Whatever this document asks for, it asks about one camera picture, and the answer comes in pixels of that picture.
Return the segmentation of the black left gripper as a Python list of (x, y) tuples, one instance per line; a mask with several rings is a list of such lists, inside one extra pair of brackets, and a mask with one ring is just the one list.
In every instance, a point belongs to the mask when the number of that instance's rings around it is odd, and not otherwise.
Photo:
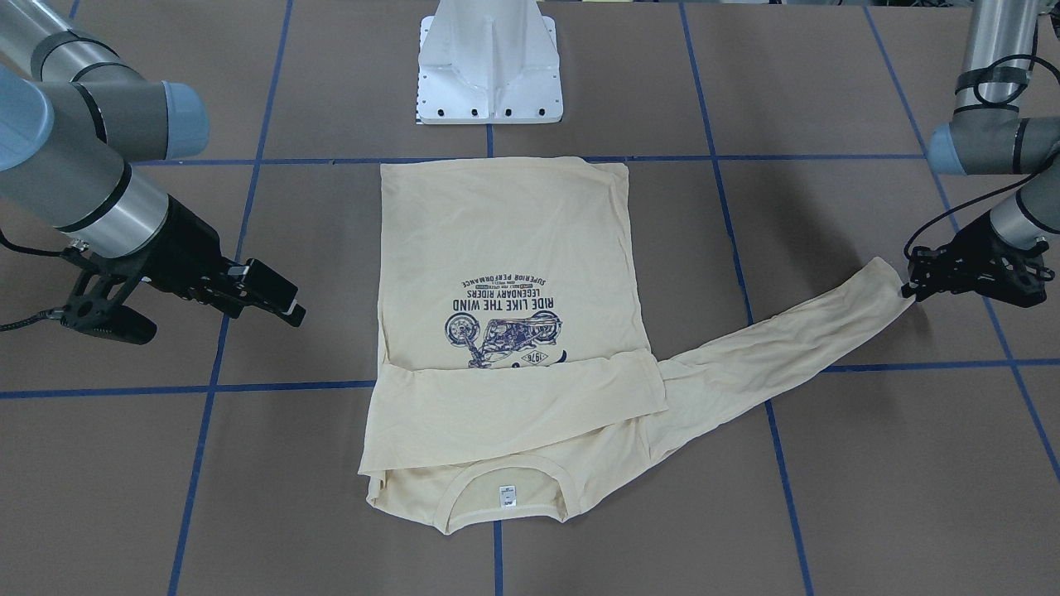
[(996, 243), (1004, 241), (996, 233), (991, 215), (983, 214), (939, 248), (912, 248), (906, 267), (908, 281), (901, 287), (903, 298), (923, 302), (932, 293), (975, 291), (980, 274), (985, 274), (990, 249)]

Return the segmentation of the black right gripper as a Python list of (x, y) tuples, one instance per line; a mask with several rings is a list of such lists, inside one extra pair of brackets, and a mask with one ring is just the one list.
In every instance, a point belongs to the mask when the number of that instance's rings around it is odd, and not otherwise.
[(306, 309), (296, 301), (295, 283), (260, 260), (238, 264), (228, 259), (211, 226), (173, 196), (167, 200), (162, 226), (130, 257), (136, 268), (124, 284), (125, 297), (147, 279), (151, 287), (211, 305), (224, 315), (258, 308), (292, 327), (302, 325)]

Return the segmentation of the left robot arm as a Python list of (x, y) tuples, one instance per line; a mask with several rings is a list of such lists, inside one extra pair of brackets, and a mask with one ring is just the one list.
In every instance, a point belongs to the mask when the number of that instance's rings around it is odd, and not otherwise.
[(932, 133), (928, 162), (946, 175), (1021, 175), (1004, 199), (939, 248), (903, 250), (905, 298), (976, 293), (1019, 308), (1048, 297), (1055, 271), (1044, 255), (1056, 245), (1058, 119), (1024, 118), (1021, 101), (1034, 72), (1057, 75), (1037, 54), (1038, 1), (976, 1), (955, 83), (951, 120)]

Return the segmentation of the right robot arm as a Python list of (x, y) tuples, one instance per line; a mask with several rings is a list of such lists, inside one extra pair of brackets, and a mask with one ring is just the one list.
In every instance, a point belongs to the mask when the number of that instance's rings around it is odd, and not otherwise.
[(246, 308), (299, 327), (296, 286), (259, 260), (238, 263), (219, 235), (136, 163), (200, 154), (210, 122), (186, 84), (143, 78), (109, 45), (41, 1), (4, 1), (2, 197), (70, 240), (80, 268), (64, 305), (34, 321), (130, 344), (157, 328), (126, 305), (137, 284), (238, 317)]

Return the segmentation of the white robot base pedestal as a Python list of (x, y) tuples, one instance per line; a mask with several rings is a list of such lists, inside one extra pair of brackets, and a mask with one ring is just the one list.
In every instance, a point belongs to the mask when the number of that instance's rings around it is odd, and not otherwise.
[(416, 120), (424, 125), (561, 121), (556, 23), (537, 1), (441, 1), (419, 27)]

